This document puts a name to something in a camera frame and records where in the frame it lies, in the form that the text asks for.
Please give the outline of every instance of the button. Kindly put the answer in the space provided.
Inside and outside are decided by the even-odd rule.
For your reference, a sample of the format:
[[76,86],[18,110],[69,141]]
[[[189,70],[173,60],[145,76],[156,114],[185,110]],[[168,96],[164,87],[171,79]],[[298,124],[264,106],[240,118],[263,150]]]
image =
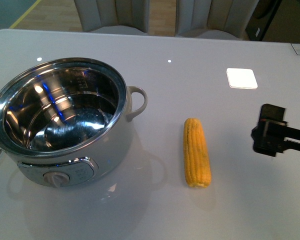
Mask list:
[[67,185],[69,179],[70,178],[67,174],[58,171],[50,171],[43,175],[43,180],[55,188]]

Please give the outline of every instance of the pot rim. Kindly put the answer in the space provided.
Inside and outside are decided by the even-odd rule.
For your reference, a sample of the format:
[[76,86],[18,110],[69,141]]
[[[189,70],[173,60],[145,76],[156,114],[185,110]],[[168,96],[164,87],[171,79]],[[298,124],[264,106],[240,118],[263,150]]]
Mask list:
[[[118,106],[110,122],[96,135],[90,137],[89,139],[84,140],[74,146],[58,150],[39,151],[29,149],[27,147],[15,143],[5,131],[4,121],[7,112],[7,107],[11,100],[14,99],[14,97],[17,95],[18,91],[22,89],[20,87],[24,87],[25,84],[31,82],[31,80],[39,76],[39,73],[44,74],[44,72],[49,69],[62,69],[65,66],[71,66],[75,64],[78,64],[76,67],[83,68],[84,66],[86,66],[88,69],[103,70],[100,72],[106,77],[108,77],[111,81],[113,81],[116,89],[118,90]],[[127,99],[128,89],[123,77],[115,68],[113,68],[105,62],[92,58],[68,57],[59,58],[38,64],[14,77],[0,90],[0,148],[7,153],[11,153],[17,156],[41,159],[57,158],[70,153],[77,152],[82,148],[86,147],[87,145],[99,141],[107,134],[108,131],[110,131],[116,125],[116,123],[122,117],[123,113],[127,108]]]

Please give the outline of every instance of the pot handle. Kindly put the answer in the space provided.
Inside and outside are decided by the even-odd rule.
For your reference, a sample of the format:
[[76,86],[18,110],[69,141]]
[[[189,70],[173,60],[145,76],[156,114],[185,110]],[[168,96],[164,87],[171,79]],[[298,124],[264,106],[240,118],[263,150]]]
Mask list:
[[147,97],[146,92],[138,86],[128,86],[127,89],[131,95],[132,95],[132,93],[139,93],[144,98],[144,102],[141,107],[139,107],[137,110],[134,110],[126,115],[126,120],[128,122],[131,122],[132,119],[134,119],[136,116],[141,114],[146,109],[146,106],[148,104],[148,97]]

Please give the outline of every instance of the chair back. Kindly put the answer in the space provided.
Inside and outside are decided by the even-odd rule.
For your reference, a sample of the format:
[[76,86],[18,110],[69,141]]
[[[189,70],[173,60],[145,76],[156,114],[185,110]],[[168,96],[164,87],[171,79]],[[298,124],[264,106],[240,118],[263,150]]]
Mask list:
[[259,0],[177,0],[176,30],[220,30],[241,38]]
[[74,0],[74,3],[84,32],[110,26],[148,32],[150,0]]

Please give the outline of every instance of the floor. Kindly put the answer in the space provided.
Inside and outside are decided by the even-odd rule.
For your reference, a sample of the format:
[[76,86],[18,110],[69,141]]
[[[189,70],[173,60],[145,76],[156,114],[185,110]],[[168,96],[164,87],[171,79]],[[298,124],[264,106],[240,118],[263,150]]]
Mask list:
[[[175,21],[176,0],[150,0],[150,35],[174,36]],[[14,28],[82,32],[73,0],[41,0]]]
[[0,0],[0,29],[9,28],[36,0]]

